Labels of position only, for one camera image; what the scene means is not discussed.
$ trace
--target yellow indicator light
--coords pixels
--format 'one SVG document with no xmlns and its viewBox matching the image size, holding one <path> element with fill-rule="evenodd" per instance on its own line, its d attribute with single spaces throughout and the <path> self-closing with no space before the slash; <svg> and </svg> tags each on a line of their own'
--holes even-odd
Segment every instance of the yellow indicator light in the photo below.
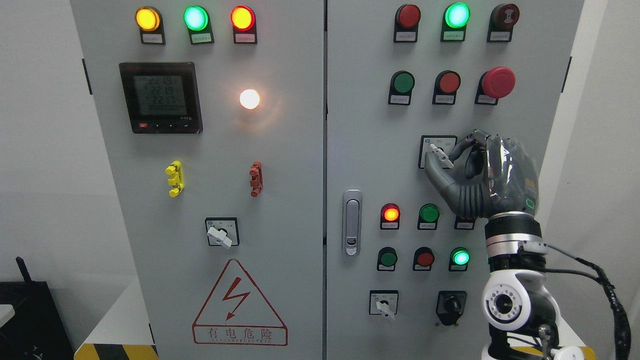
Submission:
<svg viewBox="0 0 640 360">
<path fill-rule="evenodd" d="M 231 11 L 231 25 L 236 29 L 244 31 L 249 30 L 255 24 L 255 14 L 244 5 L 236 6 Z"/>
<path fill-rule="evenodd" d="M 160 26 L 160 14 L 154 8 L 143 6 L 136 11 L 136 22 L 143 31 L 155 31 Z"/>
<path fill-rule="evenodd" d="M 240 105 L 245 109 L 253 110 L 260 104 L 260 94 L 254 89 L 247 89 L 240 93 Z"/>
</svg>

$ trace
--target black device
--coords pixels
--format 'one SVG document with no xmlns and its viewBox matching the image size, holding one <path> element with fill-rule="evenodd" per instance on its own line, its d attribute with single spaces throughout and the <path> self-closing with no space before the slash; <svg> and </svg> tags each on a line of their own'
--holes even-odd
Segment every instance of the black device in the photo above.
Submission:
<svg viewBox="0 0 640 360">
<path fill-rule="evenodd" d="M 202 131 L 194 63 L 121 63 L 120 77 L 133 133 Z"/>
<path fill-rule="evenodd" d="M 16 262 L 24 282 L 0 282 L 0 304 L 11 304 L 15 311 L 0 328 L 0 359 L 72 360 L 74 353 L 47 283 L 31 280 L 24 261 Z"/>
</svg>

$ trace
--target red terminal clip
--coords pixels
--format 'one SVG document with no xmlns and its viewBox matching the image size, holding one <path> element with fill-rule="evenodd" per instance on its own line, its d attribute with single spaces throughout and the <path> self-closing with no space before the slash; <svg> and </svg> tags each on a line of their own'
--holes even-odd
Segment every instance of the red terminal clip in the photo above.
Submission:
<svg viewBox="0 0 640 360">
<path fill-rule="evenodd" d="M 262 192 L 262 163 L 254 161 L 251 169 L 249 169 L 249 175 L 251 175 L 249 185 L 253 188 L 251 190 L 251 196 L 257 197 Z"/>
</svg>

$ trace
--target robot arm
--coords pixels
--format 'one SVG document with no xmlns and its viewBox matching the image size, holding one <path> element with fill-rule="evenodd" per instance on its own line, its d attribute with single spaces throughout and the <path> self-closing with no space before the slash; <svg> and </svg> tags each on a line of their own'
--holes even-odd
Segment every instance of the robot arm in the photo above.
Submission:
<svg viewBox="0 0 640 360">
<path fill-rule="evenodd" d="M 442 167 L 469 148 L 465 177 L 482 174 L 482 179 L 459 184 Z M 583 359 L 577 347 L 552 351 L 559 344 L 559 308 L 544 287 L 545 275 L 526 266 L 532 263 L 543 268 L 548 247 L 533 218 L 538 173 L 522 145 L 473 130 L 448 157 L 440 149 L 432 147 L 432 151 L 425 155 L 425 171 L 451 210 L 461 218 L 489 218 L 485 236 L 491 276 L 482 307 L 492 342 L 483 360 L 540 359 L 510 348 L 508 332 L 540 338 L 545 360 Z"/>
</svg>

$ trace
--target red push button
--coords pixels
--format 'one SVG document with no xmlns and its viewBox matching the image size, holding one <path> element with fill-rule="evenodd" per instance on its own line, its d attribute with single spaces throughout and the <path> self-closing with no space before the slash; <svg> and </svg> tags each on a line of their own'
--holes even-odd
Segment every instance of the red push button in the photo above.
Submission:
<svg viewBox="0 0 640 360">
<path fill-rule="evenodd" d="M 503 30 L 513 29 L 519 18 L 520 9 L 515 4 L 498 5 L 491 12 L 491 22 L 496 28 Z"/>
<path fill-rule="evenodd" d="M 431 264 L 433 264 L 433 255 L 428 252 L 423 252 L 422 254 L 418 255 L 417 262 L 420 266 L 431 266 Z"/>
<path fill-rule="evenodd" d="M 453 71 L 438 76 L 436 84 L 445 94 L 452 94 L 460 87 L 460 76 Z"/>
<path fill-rule="evenodd" d="M 516 75 L 511 69 L 504 66 L 489 70 L 482 80 L 483 92 L 495 99 L 509 95 L 515 86 Z"/>
<path fill-rule="evenodd" d="M 420 9 L 415 5 L 402 5 L 396 13 L 396 22 L 403 29 L 412 29 L 420 22 Z"/>
</svg>

